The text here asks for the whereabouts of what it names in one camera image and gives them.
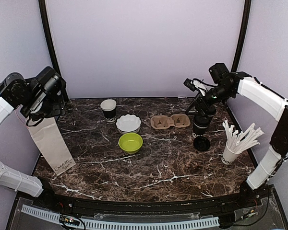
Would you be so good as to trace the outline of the kraft paper bag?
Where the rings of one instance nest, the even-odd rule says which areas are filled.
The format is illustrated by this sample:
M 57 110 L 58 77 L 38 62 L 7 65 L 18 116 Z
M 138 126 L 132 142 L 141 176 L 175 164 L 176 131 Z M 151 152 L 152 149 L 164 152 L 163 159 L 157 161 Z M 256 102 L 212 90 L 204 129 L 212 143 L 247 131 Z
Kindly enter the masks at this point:
M 33 125 L 33 122 L 29 122 L 29 133 L 56 175 L 61 175 L 76 165 L 59 131 L 55 118 L 43 119 L 37 126 Z

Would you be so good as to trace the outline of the cardboard cup carrier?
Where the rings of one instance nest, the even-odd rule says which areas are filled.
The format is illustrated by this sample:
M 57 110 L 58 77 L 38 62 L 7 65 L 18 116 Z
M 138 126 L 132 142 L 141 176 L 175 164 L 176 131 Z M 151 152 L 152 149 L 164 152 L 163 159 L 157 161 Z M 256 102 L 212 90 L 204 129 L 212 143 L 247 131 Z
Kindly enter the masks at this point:
M 185 114 L 155 115 L 151 117 L 150 123 L 151 127 L 156 130 L 164 130 L 170 127 L 186 128 L 191 125 L 189 117 Z

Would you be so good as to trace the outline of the stack of black lids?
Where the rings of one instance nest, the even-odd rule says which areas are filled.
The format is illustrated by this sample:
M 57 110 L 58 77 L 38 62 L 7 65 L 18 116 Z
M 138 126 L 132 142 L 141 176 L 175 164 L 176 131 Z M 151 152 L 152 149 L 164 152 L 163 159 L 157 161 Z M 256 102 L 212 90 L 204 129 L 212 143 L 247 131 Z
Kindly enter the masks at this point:
M 193 146 L 198 151 L 207 151 L 210 149 L 210 141 L 206 137 L 197 136 L 193 141 Z

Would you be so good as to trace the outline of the stack of paper cups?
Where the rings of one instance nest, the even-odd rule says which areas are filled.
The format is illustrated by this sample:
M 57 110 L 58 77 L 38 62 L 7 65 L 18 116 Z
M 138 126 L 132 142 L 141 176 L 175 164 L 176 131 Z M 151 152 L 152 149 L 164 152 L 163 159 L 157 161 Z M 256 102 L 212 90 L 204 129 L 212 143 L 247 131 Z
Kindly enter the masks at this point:
M 100 107 L 103 111 L 103 114 L 106 118 L 106 121 L 109 123 L 113 123 L 116 121 L 116 101 L 113 99 L 104 100 Z

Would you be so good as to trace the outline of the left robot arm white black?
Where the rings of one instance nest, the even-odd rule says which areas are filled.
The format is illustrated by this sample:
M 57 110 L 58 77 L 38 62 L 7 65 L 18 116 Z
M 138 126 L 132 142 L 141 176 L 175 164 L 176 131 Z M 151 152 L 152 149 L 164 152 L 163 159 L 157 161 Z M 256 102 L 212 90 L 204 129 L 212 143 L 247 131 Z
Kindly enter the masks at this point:
M 55 120 L 65 114 L 68 100 L 66 81 L 51 67 L 45 67 L 29 79 L 14 72 L 0 83 L 0 125 L 14 111 L 19 111 L 34 143 L 57 175 L 75 165 Z M 39 197 L 48 209 L 58 205 L 58 198 L 51 193 L 47 181 L 10 168 L 1 161 L 0 185 Z

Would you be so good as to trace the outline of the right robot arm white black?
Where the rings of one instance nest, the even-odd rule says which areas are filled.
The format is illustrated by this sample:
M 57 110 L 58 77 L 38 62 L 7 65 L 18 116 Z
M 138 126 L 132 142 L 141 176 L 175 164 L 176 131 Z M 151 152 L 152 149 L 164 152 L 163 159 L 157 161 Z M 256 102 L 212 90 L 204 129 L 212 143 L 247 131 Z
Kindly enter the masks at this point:
M 185 111 L 193 113 L 193 134 L 203 135 L 216 114 L 215 104 L 226 103 L 229 98 L 240 95 L 262 108 L 277 122 L 266 154 L 254 171 L 241 184 L 244 189 L 236 196 L 235 203 L 245 208 L 254 200 L 251 190 L 256 190 L 273 177 L 281 164 L 288 159 L 288 99 L 264 86 L 245 72 L 230 72 L 224 63 L 216 63 L 209 69 L 213 84 L 200 79 L 186 79 L 184 85 L 197 95 Z

